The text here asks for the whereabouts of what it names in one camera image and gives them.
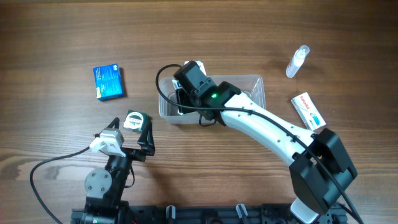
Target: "small dark green box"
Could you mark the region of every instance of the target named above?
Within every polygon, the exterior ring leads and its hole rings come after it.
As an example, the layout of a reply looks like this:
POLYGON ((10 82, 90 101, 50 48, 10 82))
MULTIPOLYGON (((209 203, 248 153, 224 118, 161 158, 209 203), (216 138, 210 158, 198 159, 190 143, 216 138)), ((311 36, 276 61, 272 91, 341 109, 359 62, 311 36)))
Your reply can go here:
POLYGON ((123 128, 126 130, 141 133, 142 128, 145 126, 147 120, 148 114, 129 110, 126 116, 126 120, 123 124, 123 128))

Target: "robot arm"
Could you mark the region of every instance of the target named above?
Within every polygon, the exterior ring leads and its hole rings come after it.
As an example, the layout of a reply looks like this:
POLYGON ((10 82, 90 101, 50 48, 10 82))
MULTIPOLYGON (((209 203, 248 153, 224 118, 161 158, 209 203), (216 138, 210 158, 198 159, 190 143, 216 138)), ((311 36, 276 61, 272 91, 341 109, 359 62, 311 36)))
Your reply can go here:
POLYGON ((215 85, 193 61, 181 67, 174 77, 189 96, 191 104, 200 108, 198 112, 205 119, 214 119, 224 126, 242 131, 269 148, 289 166, 294 192, 298 197, 290 209, 302 222, 311 223, 318 214, 324 215, 341 194, 325 170, 310 160, 302 145, 270 121, 252 114, 253 111, 289 130, 308 150, 322 157, 322 164, 343 189, 356 178, 356 169, 340 138, 333 131, 324 129, 320 134, 315 134, 294 126, 253 103, 230 83, 215 85))

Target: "clear plastic container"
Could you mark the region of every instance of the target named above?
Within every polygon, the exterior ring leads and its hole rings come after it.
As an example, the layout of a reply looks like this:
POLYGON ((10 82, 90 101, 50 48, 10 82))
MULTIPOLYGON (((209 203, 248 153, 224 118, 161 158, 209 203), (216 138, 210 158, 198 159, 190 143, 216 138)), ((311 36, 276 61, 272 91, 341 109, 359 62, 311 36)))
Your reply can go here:
MULTIPOLYGON (((259 75, 215 75, 210 76, 213 81, 219 85, 226 81, 241 89, 247 94, 253 102, 262 108, 266 108, 266 93, 264 91, 264 83, 259 75)), ((163 78, 159 82, 162 93, 174 102, 177 102, 175 97, 175 89, 172 83, 173 77, 163 78)), ((197 124, 199 122, 199 113, 192 112, 188 114, 179 115, 178 108, 165 101, 159 95, 159 114, 170 124, 197 124)), ((205 118, 202 123, 212 123, 205 118)))

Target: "clear plastic bottle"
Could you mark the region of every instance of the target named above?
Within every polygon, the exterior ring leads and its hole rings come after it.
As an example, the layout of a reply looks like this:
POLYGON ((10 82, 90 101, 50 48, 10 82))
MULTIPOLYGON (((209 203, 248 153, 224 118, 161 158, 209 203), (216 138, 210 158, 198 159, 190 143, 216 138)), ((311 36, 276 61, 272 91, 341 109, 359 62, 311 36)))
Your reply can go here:
POLYGON ((310 53, 310 48, 306 45, 301 46, 290 61, 286 68, 286 75, 289 78, 293 78, 296 72, 299 70, 301 65, 304 63, 305 57, 310 53))

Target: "wooden surface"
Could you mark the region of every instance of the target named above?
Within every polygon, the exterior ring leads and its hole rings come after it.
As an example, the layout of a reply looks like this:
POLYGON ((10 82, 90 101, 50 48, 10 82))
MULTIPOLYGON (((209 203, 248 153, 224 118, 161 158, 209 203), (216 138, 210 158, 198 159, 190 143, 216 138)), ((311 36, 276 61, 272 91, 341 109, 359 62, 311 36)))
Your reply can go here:
MULTIPOLYGON (((358 170, 347 193, 363 220, 397 223, 397 9, 376 1, 1 5, 0 223, 53 223, 30 188, 31 168, 83 149, 128 109, 152 116, 157 146, 134 163, 136 184, 123 195, 131 205, 293 202, 288 167, 248 136, 160 118, 155 74, 185 60, 201 60, 209 75, 261 75, 267 109, 299 126, 290 99, 307 91, 358 170), (310 55, 286 78, 303 44, 310 55), (127 97, 100 102, 93 67, 115 62, 127 97)), ((136 146, 138 135, 122 132, 136 146)), ((62 222, 84 206, 84 179, 106 160, 87 152, 35 173, 62 222)))

